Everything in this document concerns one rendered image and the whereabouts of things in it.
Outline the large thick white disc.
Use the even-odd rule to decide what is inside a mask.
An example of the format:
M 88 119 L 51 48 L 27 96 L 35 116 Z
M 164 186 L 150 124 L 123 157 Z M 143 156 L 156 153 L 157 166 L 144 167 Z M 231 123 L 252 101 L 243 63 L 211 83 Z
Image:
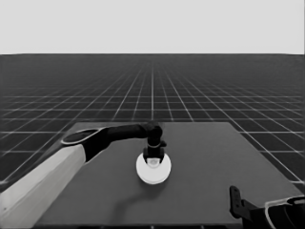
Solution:
M 165 154 L 162 164 L 159 164 L 158 158 L 148 158 L 148 164 L 145 163 L 143 153 L 136 160 L 135 169 L 137 175 L 147 184 L 156 185 L 165 181 L 172 169 L 170 157 Z

